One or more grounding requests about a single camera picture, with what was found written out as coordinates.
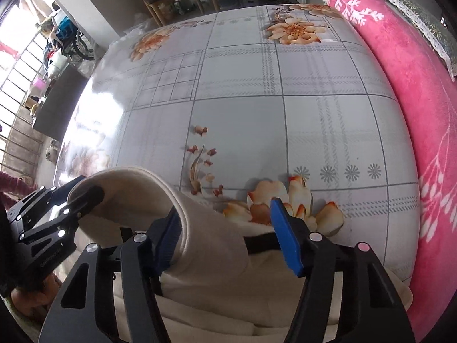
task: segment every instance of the pink blanket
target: pink blanket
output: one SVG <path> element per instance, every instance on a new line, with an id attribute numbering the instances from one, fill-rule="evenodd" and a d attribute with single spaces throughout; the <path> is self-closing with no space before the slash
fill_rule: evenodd
<path id="1" fill-rule="evenodd" d="M 326 0 L 378 59 L 405 116 L 417 162 L 420 240 L 408 311 L 420 341 L 457 288 L 457 82 L 416 29 L 385 0 Z"/>

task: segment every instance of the silver bolt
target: silver bolt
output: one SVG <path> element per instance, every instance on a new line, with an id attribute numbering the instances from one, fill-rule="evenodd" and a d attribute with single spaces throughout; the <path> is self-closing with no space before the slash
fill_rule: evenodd
<path id="1" fill-rule="evenodd" d="M 144 240 L 146 240 L 148 237 L 144 234 L 144 233 L 138 233 L 137 235 L 135 235 L 135 237 L 133 238 L 133 241 L 135 242 L 143 242 Z"/>
<path id="2" fill-rule="evenodd" d="M 370 249 L 370 245 L 367 244 L 366 242 L 361 242 L 358 247 L 359 247 L 359 250 L 361 250 L 363 252 L 367 252 Z"/>
<path id="3" fill-rule="evenodd" d="M 88 244 L 88 245 L 86 246 L 86 250 L 87 250 L 89 253 L 93 253 L 93 252 L 94 252 L 95 250 L 97 250 L 97 249 L 98 249 L 98 245 L 97 245 L 97 244 L 94 244 L 94 243 Z"/>
<path id="4" fill-rule="evenodd" d="M 322 235 L 319 233 L 319 232 L 311 232 L 309 234 L 309 239 L 311 241 L 316 241 L 316 242 L 319 242 L 322 240 Z"/>

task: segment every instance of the gray daisy print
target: gray daisy print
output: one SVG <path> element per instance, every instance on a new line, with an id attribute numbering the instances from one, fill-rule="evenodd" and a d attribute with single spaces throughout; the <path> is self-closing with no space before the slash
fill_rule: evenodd
<path id="1" fill-rule="evenodd" d="M 293 172 L 303 177 L 306 181 L 309 179 L 309 170 L 305 166 L 299 166 Z"/>
<path id="2" fill-rule="evenodd" d="M 381 168 L 377 163 L 372 163 L 368 167 L 368 175 L 371 179 L 378 179 L 381 176 Z"/>
<path id="3" fill-rule="evenodd" d="M 320 178 L 327 183 L 333 182 L 336 179 L 336 170 L 333 166 L 324 166 L 320 170 Z"/>
<path id="4" fill-rule="evenodd" d="M 355 165 L 349 165 L 346 167 L 346 171 L 344 172 L 348 181 L 356 181 L 360 176 L 360 170 Z"/>

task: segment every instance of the hand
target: hand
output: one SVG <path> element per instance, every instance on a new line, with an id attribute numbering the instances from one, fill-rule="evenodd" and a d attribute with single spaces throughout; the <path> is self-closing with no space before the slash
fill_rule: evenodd
<path id="1" fill-rule="evenodd" d="M 50 274 L 43 281 L 42 291 L 26 291 L 22 288 L 15 288 L 11 292 L 11 301 L 14 307 L 23 315 L 38 320 L 38 322 L 43 322 L 44 319 L 39 317 L 41 314 L 37 314 L 37 309 L 43 306 L 47 311 L 51 307 L 54 298 L 59 292 L 60 285 L 61 283 L 57 276 Z"/>

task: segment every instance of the beige garment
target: beige garment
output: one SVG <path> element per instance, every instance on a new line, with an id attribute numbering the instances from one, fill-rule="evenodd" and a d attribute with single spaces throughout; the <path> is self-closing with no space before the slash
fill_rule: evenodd
<path id="1" fill-rule="evenodd" d="M 102 247 L 121 244 L 120 226 L 147 230 L 174 205 L 181 218 L 182 235 L 172 266 L 161 276 L 164 296 L 157 297 L 171 341 L 284 341 L 304 279 L 288 269 L 281 252 L 249 256 L 242 227 L 143 169 L 117 168 L 95 174 L 70 192 L 69 201 L 91 185 L 102 186 L 105 199 L 80 221 L 75 236 L 77 251 L 59 267 L 59 277 L 68 274 L 90 242 Z M 410 290 L 391 272 L 389 276 L 408 308 Z M 336 334 L 341 290 L 342 277 L 337 273 L 325 341 Z M 114 282 L 114 294 L 119 333 L 128 340 L 120 277 Z"/>
<path id="2" fill-rule="evenodd" d="M 20 0 L 19 8 L 29 12 L 36 18 L 38 23 L 44 22 L 44 20 L 53 12 L 51 7 L 43 0 Z"/>

